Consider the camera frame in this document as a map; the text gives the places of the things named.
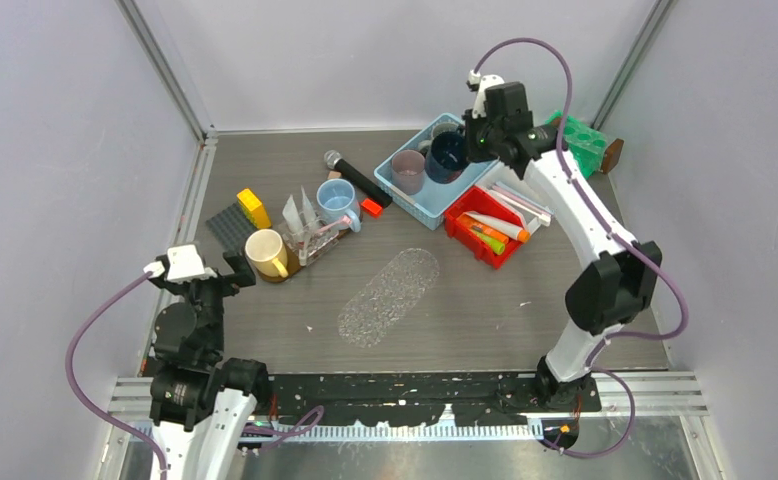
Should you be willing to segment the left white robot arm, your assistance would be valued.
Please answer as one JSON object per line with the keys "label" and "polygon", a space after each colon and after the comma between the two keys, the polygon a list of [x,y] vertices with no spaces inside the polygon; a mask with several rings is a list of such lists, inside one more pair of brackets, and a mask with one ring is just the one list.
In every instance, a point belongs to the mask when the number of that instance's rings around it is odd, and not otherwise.
{"label": "left white robot arm", "polygon": [[251,414],[272,398],[267,366],[225,358],[224,300],[255,284],[245,254],[227,251],[228,274],[195,244],[171,247],[145,266],[149,282],[177,297],[155,318],[151,385],[153,479],[224,479]]}

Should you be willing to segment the pink cap toothpaste tube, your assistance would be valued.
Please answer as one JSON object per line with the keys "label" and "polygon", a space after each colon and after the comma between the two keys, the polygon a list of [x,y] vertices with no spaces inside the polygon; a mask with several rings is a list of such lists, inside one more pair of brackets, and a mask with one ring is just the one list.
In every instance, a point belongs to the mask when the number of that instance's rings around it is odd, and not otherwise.
{"label": "pink cap toothpaste tube", "polygon": [[305,227],[292,195],[288,197],[282,215],[293,241],[302,242]]}

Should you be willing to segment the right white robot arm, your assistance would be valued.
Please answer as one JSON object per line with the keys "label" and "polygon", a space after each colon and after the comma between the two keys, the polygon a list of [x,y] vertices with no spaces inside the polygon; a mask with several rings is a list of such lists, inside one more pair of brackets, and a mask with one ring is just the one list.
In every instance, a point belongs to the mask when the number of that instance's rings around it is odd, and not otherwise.
{"label": "right white robot arm", "polygon": [[534,123],[522,83],[485,75],[468,87],[475,98],[462,116],[467,160],[497,159],[537,193],[582,268],[565,294],[566,326],[531,387],[539,405],[561,410],[586,387],[606,342],[649,306],[662,254],[615,220],[565,150],[564,127]]}

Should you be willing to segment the clear acrylic toothbrush holder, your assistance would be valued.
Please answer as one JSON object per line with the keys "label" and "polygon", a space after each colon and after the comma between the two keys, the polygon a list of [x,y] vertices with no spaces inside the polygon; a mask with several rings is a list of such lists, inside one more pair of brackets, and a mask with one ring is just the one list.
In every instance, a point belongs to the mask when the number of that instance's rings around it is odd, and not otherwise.
{"label": "clear acrylic toothbrush holder", "polygon": [[[325,225],[324,222],[320,219],[318,219],[318,222],[319,222],[318,228]],[[288,228],[286,226],[286,223],[283,223],[282,225],[277,227],[277,231],[282,236],[284,244],[289,250],[289,252],[294,255],[295,262],[298,267],[307,267],[312,263],[314,263],[315,261],[317,261],[324,253],[332,249],[339,242],[342,234],[341,231],[329,231],[326,232],[324,235],[314,236],[314,232],[316,231],[315,230],[312,233],[312,239],[310,243],[310,256],[307,265],[301,266],[299,264],[299,258],[298,258],[301,242],[295,243],[293,241],[288,231]]]}

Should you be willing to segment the grey mug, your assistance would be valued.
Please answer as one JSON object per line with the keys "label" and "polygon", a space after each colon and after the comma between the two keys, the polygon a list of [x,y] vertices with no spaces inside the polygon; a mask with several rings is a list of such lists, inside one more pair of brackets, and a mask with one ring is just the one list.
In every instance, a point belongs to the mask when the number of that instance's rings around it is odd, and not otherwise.
{"label": "grey mug", "polygon": [[461,131],[462,131],[462,125],[457,122],[448,121],[448,122],[437,123],[430,129],[429,136],[425,140],[422,140],[421,142],[418,143],[417,150],[423,156],[426,156],[430,150],[433,140],[438,135],[445,132],[460,133]]}

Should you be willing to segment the dark blue mug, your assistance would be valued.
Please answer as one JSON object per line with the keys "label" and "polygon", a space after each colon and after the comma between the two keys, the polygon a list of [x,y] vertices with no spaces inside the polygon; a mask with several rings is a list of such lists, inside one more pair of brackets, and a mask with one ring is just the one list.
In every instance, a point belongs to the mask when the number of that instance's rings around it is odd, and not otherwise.
{"label": "dark blue mug", "polygon": [[468,167],[464,135],[457,131],[438,134],[425,158],[425,173],[439,184],[455,181]]}

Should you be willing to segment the mauve mug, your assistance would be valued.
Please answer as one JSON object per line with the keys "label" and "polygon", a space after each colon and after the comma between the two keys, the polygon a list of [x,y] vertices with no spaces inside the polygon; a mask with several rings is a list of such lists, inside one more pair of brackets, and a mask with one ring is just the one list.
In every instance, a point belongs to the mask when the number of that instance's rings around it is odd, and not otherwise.
{"label": "mauve mug", "polygon": [[416,150],[401,150],[390,161],[391,183],[407,195],[419,193],[424,184],[425,158]]}

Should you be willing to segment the light blue mug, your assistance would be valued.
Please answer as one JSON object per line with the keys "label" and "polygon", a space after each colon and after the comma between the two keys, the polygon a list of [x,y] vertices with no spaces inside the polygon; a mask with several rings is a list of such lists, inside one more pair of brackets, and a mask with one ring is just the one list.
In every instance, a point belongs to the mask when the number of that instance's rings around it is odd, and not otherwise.
{"label": "light blue mug", "polygon": [[360,204],[352,183],[342,178],[326,180],[317,189],[316,200],[325,225],[342,215],[348,215],[353,223],[346,229],[355,233],[361,231]]}

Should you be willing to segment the yellow mug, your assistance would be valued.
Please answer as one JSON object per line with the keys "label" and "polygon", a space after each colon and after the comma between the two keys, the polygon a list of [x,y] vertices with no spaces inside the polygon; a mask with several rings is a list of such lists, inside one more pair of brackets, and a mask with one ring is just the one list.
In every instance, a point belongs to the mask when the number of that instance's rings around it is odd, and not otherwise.
{"label": "yellow mug", "polygon": [[279,279],[289,277],[288,253],[282,236],[276,230],[254,232],[246,242],[245,255],[261,274]]}

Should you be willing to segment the grey toothbrush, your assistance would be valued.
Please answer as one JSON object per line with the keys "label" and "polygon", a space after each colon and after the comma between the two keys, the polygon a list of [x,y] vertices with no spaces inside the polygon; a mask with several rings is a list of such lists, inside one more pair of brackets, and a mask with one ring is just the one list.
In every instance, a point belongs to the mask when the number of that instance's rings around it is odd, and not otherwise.
{"label": "grey toothbrush", "polygon": [[298,258],[301,266],[306,266],[310,256],[310,243],[312,234],[309,231],[304,231],[302,234],[302,242],[300,244]]}

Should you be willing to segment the teal cap toothpaste tube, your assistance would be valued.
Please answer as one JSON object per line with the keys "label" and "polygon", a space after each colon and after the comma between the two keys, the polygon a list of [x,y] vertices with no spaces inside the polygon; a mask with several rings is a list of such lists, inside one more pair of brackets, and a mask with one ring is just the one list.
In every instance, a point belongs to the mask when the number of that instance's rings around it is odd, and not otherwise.
{"label": "teal cap toothpaste tube", "polygon": [[304,187],[301,187],[301,210],[305,230],[312,234],[318,229],[318,215]]}

